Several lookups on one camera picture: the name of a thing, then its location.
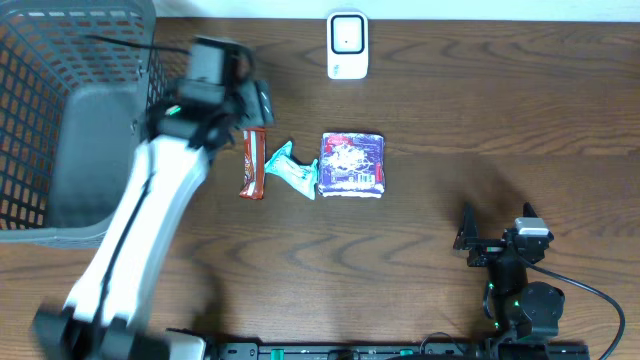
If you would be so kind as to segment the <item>teal wet wipe packet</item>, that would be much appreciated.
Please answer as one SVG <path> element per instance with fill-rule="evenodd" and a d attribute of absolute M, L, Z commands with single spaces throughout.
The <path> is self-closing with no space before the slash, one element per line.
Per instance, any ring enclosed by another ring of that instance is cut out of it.
<path fill-rule="evenodd" d="M 300 165 L 293 159 L 292 151 L 293 142 L 287 141 L 266 162 L 265 173 L 282 178 L 296 191 L 314 200 L 319 174 L 318 160 L 314 159 L 309 165 Z"/>

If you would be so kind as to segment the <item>red-brown chocolate bar wrapper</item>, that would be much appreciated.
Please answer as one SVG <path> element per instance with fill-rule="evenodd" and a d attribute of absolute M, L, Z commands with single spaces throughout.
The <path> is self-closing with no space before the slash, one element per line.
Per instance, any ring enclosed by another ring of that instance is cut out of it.
<path fill-rule="evenodd" d="M 266 131 L 264 128 L 249 128 L 244 136 L 244 187 L 240 196 L 261 200 L 264 196 Z"/>

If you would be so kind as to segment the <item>purple tissue pack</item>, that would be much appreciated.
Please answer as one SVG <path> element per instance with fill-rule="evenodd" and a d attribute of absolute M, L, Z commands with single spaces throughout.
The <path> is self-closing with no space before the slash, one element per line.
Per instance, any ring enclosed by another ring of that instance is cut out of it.
<path fill-rule="evenodd" d="M 330 132 L 322 135 L 318 191 L 323 197 L 381 198 L 385 192 L 384 137 Z"/>

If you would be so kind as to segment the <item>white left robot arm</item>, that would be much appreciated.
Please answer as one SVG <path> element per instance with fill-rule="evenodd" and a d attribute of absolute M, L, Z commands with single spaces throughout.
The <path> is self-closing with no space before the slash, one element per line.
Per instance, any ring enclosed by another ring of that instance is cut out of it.
<path fill-rule="evenodd" d="M 217 345 L 188 330 L 146 331 L 167 251 L 216 152 L 232 129 L 274 121 L 266 81 L 216 86 L 205 100 L 167 91 L 145 114 L 143 141 L 106 235 L 63 309 L 38 309 L 32 331 L 47 359 L 215 359 Z"/>

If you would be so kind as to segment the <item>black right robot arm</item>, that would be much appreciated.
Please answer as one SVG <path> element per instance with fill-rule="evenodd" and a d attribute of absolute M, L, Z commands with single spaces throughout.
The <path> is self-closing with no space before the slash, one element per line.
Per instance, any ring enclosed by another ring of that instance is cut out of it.
<path fill-rule="evenodd" d="M 523 205 L 523 215 L 503 231 L 502 237 L 479 235 L 473 208 L 467 204 L 453 248 L 468 252 L 467 265 L 488 271 L 484 311 L 497 322 L 506 341 L 547 342 L 559 333 L 565 297 L 562 290 L 528 280 L 527 270 L 545 257 L 554 240 L 533 207 Z"/>

